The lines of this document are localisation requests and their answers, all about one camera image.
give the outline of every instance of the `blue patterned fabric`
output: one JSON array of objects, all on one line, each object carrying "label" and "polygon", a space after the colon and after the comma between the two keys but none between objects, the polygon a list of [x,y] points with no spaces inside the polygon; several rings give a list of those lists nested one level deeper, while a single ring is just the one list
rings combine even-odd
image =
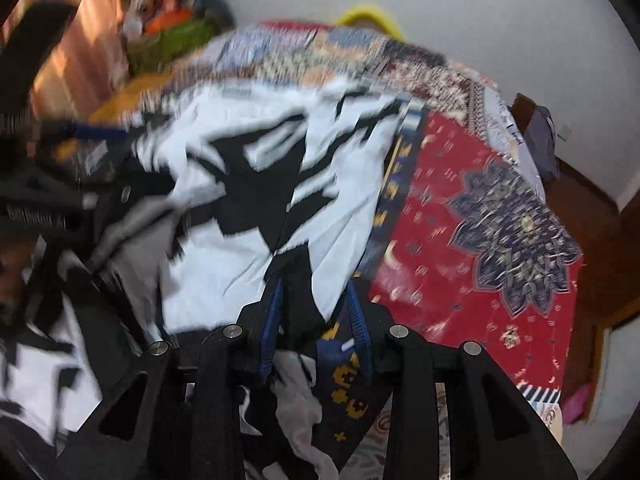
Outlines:
[{"label": "blue patterned fabric", "polygon": [[569,290],[567,265],[580,247],[510,167],[490,162],[463,181],[465,191],[449,201],[464,219],[451,243],[478,255],[476,285],[500,290],[512,317],[528,304],[547,314],[553,294]]},{"label": "blue patterned fabric", "polygon": [[371,42],[381,36],[375,30],[368,28],[336,27],[327,32],[328,40],[343,48],[368,47]]},{"label": "blue patterned fabric", "polygon": [[285,30],[251,26],[232,35],[222,48],[219,71],[238,70],[259,61],[268,52],[304,49],[313,37],[309,30]]}]

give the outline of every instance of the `metal bolt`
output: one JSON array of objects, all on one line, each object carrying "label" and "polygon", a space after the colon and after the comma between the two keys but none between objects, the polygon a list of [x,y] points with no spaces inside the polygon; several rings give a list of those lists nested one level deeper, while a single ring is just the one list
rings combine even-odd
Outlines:
[{"label": "metal bolt", "polygon": [[404,325],[393,325],[389,329],[389,333],[393,337],[397,337],[398,339],[402,339],[403,337],[407,337],[409,335],[409,329]]},{"label": "metal bolt", "polygon": [[95,193],[85,193],[82,196],[82,209],[95,209],[98,203],[98,196]]},{"label": "metal bolt", "polygon": [[240,325],[227,325],[224,327],[222,333],[225,335],[225,337],[233,339],[235,337],[238,337],[242,333],[242,327]]},{"label": "metal bolt", "polygon": [[152,355],[162,355],[169,349],[169,345],[164,341],[156,341],[149,347]]},{"label": "metal bolt", "polygon": [[123,187],[122,193],[120,195],[120,201],[124,204],[127,200],[129,200],[130,195],[131,195],[131,186]]},{"label": "metal bolt", "polygon": [[469,355],[478,355],[482,351],[482,347],[475,341],[467,341],[462,349]]}]

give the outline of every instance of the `white wall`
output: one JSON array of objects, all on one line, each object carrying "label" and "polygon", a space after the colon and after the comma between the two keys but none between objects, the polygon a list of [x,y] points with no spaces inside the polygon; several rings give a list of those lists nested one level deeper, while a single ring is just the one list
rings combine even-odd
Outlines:
[{"label": "white wall", "polygon": [[600,465],[640,401],[640,317],[611,330],[602,348],[598,389],[589,421],[565,427],[562,448],[578,478]]},{"label": "white wall", "polygon": [[228,0],[241,25],[332,21],[360,2],[394,15],[408,41],[441,50],[549,107],[558,155],[613,199],[640,172],[640,52],[608,0]]}]

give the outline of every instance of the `yellow handle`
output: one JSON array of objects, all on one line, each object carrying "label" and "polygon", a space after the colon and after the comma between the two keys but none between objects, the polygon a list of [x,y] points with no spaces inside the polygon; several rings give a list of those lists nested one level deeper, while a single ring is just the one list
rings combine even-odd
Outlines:
[{"label": "yellow handle", "polygon": [[404,41],[404,36],[396,20],[389,16],[384,10],[373,4],[363,4],[351,7],[336,22],[335,25],[350,26],[359,20],[369,20],[375,23],[382,32],[390,35],[395,40]]}]

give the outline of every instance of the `wall outlet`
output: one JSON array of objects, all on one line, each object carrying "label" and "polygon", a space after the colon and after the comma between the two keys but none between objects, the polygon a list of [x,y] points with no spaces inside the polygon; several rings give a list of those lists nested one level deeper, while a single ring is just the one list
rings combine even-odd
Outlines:
[{"label": "wall outlet", "polygon": [[564,140],[564,142],[567,142],[570,136],[571,128],[569,128],[566,124],[563,124],[562,128],[560,128],[560,131],[558,132],[558,137]]}]

